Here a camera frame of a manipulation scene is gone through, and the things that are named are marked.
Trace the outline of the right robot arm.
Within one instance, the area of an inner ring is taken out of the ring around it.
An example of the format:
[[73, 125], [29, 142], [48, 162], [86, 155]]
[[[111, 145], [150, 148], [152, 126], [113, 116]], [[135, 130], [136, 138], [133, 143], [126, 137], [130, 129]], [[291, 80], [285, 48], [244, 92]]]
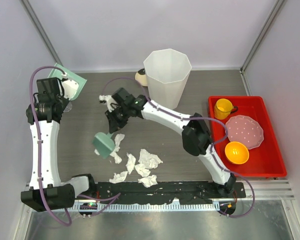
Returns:
[[181, 135], [183, 149], [201, 160], [220, 197], [226, 198], [233, 193], [236, 177], [216, 152], [206, 118], [198, 113], [188, 115], [176, 112], [142, 94], [134, 97], [123, 87], [112, 95], [99, 96], [99, 102], [107, 106], [105, 115], [111, 134], [125, 127], [132, 117], [161, 124]]

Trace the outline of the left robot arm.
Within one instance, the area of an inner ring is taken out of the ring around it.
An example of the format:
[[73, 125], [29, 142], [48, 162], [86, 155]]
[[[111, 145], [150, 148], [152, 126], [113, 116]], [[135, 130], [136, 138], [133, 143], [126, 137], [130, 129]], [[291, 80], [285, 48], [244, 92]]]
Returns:
[[33, 144], [32, 174], [29, 189], [20, 194], [21, 201], [37, 212], [46, 210], [40, 188], [51, 210], [70, 208], [79, 195], [90, 200], [97, 187], [90, 173], [73, 176], [62, 182], [58, 171], [57, 141], [62, 114], [84, 86], [78, 80], [50, 77], [36, 81], [31, 92], [33, 105], [26, 110]]

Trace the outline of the green hand brush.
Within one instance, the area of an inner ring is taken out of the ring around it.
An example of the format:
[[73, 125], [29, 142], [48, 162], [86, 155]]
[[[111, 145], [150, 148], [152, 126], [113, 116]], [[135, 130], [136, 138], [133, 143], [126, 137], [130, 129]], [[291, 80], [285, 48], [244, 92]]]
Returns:
[[98, 132], [95, 134], [92, 144], [102, 158], [107, 158], [115, 150], [115, 142], [112, 133]]

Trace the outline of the paper scrap top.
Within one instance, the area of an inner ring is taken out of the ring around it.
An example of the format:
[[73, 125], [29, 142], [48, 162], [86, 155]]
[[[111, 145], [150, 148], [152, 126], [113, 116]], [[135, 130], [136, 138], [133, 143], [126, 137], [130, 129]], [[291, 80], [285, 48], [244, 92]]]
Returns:
[[115, 143], [115, 148], [113, 150], [113, 152], [118, 152], [120, 150], [120, 144], [122, 142], [122, 140], [125, 138], [125, 135], [122, 133], [118, 133], [115, 138], [114, 138], [114, 143]]

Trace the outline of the paper scrap narrow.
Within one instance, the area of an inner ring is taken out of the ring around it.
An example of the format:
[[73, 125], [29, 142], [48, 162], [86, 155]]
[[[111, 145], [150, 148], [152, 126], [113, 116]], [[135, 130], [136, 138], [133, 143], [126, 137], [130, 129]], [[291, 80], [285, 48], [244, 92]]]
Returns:
[[130, 175], [135, 168], [136, 158], [131, 153], [126, 153], [126, 155], [128, 160], [125, 166], [127, 169], [127, 173]]

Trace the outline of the green plastic dustpan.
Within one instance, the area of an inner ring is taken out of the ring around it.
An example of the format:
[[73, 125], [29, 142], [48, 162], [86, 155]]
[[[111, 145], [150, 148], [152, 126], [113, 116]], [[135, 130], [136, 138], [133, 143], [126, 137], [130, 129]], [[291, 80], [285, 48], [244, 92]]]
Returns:
[[86, 85], [87, 80], [58, 63], [54, 66], [62, 69], [64, 73], [54, 68], [49, 73], [48, 78], [60, 79], [64, 89], [64, 97], [70, 101], [76, 100]]

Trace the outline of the cream round plate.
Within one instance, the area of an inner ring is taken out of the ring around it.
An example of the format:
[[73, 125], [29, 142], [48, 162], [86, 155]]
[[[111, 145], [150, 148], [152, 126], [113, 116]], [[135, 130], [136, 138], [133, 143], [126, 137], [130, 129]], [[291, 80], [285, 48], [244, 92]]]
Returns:
[[135, 80], [137, 82], [139, 82], [143, 87], [147, 87], [148, 86], [148, 82], [147, 82], [147, 75], [145, 72], [145, 69], [142, 68], [140, 70], [138, 70], [135, 74]]

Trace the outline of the paper scrap small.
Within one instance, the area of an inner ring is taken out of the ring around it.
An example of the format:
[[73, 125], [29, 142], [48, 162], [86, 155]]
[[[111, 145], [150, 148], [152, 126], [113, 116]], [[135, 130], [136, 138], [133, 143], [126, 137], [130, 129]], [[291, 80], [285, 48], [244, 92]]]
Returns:
[[143, 163], [139, 163], [139, 164], [135, 165], [134, 169], [142, 178], [148, 177], [151, 173], [151, 171], [149, 169], [147, 169]]

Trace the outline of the white plastic trash bin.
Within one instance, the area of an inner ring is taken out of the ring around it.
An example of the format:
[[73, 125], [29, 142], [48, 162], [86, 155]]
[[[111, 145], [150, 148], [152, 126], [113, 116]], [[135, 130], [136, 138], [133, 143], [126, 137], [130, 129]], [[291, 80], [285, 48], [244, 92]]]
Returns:
[[150, 99], [175, 109], [192, 70], [187, 55], [171, 48], [155, 50], [143, 65]]

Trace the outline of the paper scrap large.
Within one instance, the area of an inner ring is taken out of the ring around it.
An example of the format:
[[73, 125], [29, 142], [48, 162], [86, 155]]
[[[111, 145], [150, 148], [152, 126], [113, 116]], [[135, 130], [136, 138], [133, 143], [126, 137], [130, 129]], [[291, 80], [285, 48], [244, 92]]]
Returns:
[[163, 161], [156, 155], [149, 153], [146, 149], [141, 149], [139, 153], [140, 164], [143, 164], [146, 169], [156, 169]]

